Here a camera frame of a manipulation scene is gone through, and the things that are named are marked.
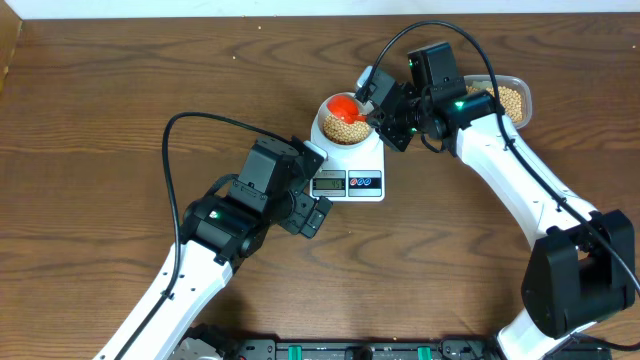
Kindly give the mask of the red plastic measuring scoop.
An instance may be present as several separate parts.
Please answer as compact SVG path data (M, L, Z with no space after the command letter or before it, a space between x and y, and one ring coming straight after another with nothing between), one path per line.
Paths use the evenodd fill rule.
M356 101L348 95L333 96L327 104L327 109L333 116L349 125L366 121L366 116L359 110Z

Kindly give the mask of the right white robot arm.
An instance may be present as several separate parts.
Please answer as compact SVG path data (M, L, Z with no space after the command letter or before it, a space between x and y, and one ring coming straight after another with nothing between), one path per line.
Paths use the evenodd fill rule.
M395 151L419 136L472 168L531 249L524 307L498 333L497 352L542 359L570 343L606 348L588 329L630 308L639 292L630 220L618 210L602 213L568 189L519 136L495 90L468 90L448 44L414 50L408 62L407 83L374 65L362 73L356 96L374 108L370 125Z

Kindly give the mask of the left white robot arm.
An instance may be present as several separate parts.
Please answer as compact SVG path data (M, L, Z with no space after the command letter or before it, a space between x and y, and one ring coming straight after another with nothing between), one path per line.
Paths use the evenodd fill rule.
M326 158L309 141L258 138L241 174L225 180L225 196L211 188L187 208L178 242L98 358L168 358L196 316L262 246L271 226L314 237L332 204L312 198L305 187Z

